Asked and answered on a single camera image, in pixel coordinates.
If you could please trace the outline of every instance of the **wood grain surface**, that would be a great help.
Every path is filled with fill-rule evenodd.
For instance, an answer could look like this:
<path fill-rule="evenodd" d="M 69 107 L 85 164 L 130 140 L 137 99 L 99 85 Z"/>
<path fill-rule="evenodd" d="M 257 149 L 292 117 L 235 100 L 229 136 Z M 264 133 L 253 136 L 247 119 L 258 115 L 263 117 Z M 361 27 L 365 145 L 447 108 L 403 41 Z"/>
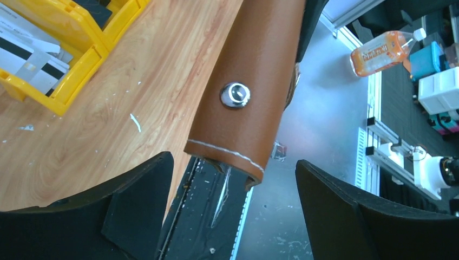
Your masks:
<path fill-rule="evenodd" d="M 182 150 L 242 0 L 152 0 L 65 116 L 0 90 L 0 210 L 46 206 Z M 134 115 L 141 126 L 138 131 Z M 20 129 L 27 125 L 33 131 Z"/>

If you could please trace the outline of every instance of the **paint splatter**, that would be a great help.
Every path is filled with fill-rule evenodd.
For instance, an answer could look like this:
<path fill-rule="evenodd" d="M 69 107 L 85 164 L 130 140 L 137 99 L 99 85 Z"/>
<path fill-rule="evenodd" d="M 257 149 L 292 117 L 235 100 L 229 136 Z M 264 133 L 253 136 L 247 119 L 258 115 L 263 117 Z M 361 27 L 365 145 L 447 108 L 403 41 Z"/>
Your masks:
<path fill-rule="evenodd" d="M 137 129 L 139 130 L 139 133 L 142 132 L 142 129 L 140 128 L 139 122 L 137 121 L 137 119 L 135 118 L 135 116 L 132 113 L 130 114 L 130 118 L 132 119 L 132 121 L 134 121 L 135 125 L 137 125 Z"/>
<path fill-rule="evenodd" d="M 26 126 L 18 127 L 18 129 L 19 130 L 33 131 L 34 130 L 34 126 L 33 125 L 26 125 Z"/>

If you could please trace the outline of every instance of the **brown leather tube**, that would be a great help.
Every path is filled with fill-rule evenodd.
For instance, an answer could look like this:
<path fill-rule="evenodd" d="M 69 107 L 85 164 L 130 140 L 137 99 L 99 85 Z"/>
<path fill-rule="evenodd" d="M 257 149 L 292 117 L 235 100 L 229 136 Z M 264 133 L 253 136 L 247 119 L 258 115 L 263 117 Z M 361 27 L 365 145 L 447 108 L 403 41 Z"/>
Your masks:
<path fill-rule="evenodd" d="M 228 164 L 261 183 L 294 71 L 305 0 L 244 0 L 194 118 L 185 152 Z M 240 82 L 250 100 L 240 109 L 220 100 Z"/>

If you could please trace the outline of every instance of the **yellow crate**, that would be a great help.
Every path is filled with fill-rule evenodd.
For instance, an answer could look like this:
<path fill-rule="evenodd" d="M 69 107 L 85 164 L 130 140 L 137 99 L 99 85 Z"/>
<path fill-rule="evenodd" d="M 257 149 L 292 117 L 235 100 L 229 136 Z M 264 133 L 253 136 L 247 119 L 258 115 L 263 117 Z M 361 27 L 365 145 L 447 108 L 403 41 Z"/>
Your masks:
<path fill-rule="evenodd" d="M 64 114 L 84 84 L 107 58 L 109 51 L 74 8 L 57 0 L 0 0 L 22 17 L 61 42 L 73 55 L 70 70 L 54 92 L 47 97 L 15 75 L 0 69 L 0 85 L 23 101 L 33 98 L 58 115 Z"/>
<path fill-rule="evenodd" d="M 146 6 L 146 0 L 111 0 L 107 9 L 113 13 L 108 19 L 107 24 L 101 29 L 85 8 L 72 0 L 59 1 L 69 6 L 75 5 L 74 10 L 84 18 L 109 51 L 115 48 L 120 38 Z"/>

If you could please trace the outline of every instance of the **orange bottle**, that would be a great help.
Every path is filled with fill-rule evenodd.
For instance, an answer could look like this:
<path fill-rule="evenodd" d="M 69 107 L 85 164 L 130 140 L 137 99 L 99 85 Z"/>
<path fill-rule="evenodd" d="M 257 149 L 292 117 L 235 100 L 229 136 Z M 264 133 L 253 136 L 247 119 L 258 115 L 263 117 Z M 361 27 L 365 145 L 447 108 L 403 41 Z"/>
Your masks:
<path fill-rule="evenodd" d="M 423 28 L 414 33 L 385 32 L 351 53 L 351 65 L 359 77 L 366 77 L 403 62 L 416 42 L 426 37 Z"/>

